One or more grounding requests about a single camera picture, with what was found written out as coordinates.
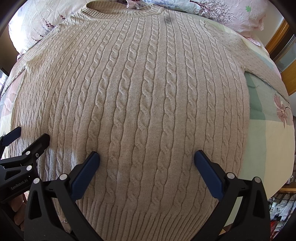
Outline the person's left hand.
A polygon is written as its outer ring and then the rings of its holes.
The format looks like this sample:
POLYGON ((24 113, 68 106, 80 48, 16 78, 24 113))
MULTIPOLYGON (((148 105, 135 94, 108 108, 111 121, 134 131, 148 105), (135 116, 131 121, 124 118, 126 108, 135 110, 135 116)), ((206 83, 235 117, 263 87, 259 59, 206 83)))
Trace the person's left hand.
POLYGON ((10 201, 11 208, 14 214, 14 223, 24 231, 25 209, 27 206, 27 197, 21 194, 10 201))

